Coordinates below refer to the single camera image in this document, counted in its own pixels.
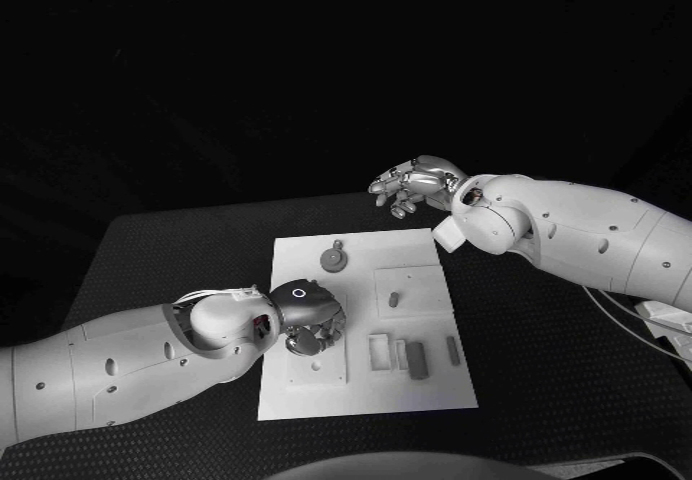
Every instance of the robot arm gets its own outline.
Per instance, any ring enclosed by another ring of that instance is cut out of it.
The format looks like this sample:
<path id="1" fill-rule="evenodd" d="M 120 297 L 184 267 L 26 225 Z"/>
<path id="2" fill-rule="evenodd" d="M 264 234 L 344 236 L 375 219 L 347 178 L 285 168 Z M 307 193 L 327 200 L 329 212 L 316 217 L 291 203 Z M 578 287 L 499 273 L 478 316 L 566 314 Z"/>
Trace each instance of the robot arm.
<path id="1" fill-rule="evenodd" d="M 435 157 L 417 160 L 429 164 Z M 444 210 L 451 215 L 432 235 L 450 253 L 468 241 L 494 255 L 522 255 L 536 268 L 579 285 L 692 312 L 688 220 L 621 192 L 523 175 L 467 177 L 447 170 L 444 162 L 434 195 L 448 199 Z M 417 161 L 411 163 L 415 171 Z M 370 184 L 378 205 L 393 194 L 399 198 L 432 190 L 429 179 L 418 185 L 409 175 L 406 181 L 399 167 Z M 450 176 L 460 180 L 444 183 Z M 404 218 L 396 207 L 392 214 Z"/>
<path id="2" fill-rule="evenodd" d="M 294 280 L 268 295 L 255 287 L 186 295 L 0 349 L 0 455 L 43 435 L 131 422 L 235 380 L 281 333 L 293 353 L 320 353 L 343 326 L 331 293 Z"/>

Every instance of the black table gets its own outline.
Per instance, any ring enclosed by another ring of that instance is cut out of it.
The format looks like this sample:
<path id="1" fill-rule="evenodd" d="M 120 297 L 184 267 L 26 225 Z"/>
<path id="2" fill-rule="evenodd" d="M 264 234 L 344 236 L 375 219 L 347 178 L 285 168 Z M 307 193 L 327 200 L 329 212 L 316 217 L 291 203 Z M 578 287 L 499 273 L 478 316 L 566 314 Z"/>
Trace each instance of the black table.
<path id="1" fill-rule="evenodd" d="M 267 292 L 277 237 L 434 228 L 444 217 L 421 206 L 401 221 L 366 193 L 118 217 L 63 329 L 193 290 Z M 9 448 L 0 477 L 262 478 L 340 455 L 418 450 L 517 465 L 644 453 L 692 478 L 692 392 L 669 358 L 517 255 L 470 244 L 438 252 L 480 408 L 258 422 L 259 360 L 141 420 Z"/>

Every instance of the white cable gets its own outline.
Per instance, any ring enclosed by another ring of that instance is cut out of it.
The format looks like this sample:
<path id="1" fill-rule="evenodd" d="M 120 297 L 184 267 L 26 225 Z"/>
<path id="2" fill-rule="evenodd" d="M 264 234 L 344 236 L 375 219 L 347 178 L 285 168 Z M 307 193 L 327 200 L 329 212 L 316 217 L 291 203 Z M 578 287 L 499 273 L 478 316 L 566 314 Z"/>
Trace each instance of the white cable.
<path id="1" fill-rule="evenodd" d="M 587 292 L 587 295 L 591 297 L 591 300 L 595 303 L 595 306 L 601 309 L 602 313 L 608 316 L 608 318 L 615 322 L 617 326 L 624 329 L 624 331 L 641 342 L 644 342 L 651 348 L 654 348 L 659 352 L 664 353 L 669 357 L 676 358 L 677 360 L 682 360 L 683 362 L 692 363 L 692 360 L 688 360 L 686 358 L 680 357 L 679 355 L 675 355 L 673 353 L 667 352 L 663 350 L 657 345 L 654 345 L 646 338 L 640 337 L 615 319 L 615 317 L 610 314 L 610 312 L 602 308 L 602 305 L 598 303 L 598 300 L 595 300 L 594 296 L 591 295 L 591 292 L 588 291 L 587 287 L 581 287 L 584 291 Z"/>
<path id="2" fill-rule="evenodd" d="M 653 325 L 657 325 L 660 328 L 666 328 L 667 330 L 672 330 L 673 332 L 682 333 L 685 335 L 689 335 L 689 332 L 685 330 L 680 330 L 679 328 L 670 327 L 664 323 L 657 322 L 656 320 L 651 320 L 650 318 L 643 317 L 637 313 L 634 313 L 628 308 L 623 306 L 623 304 L 602 291 L 598 290 L 601 294 L 605 296 L 605 298 L 613 302 L 613 304 L 620 308 L 620 310 L 626 311 L 633 317 L 639 318 L 647 323 L 651 323 Z"/>

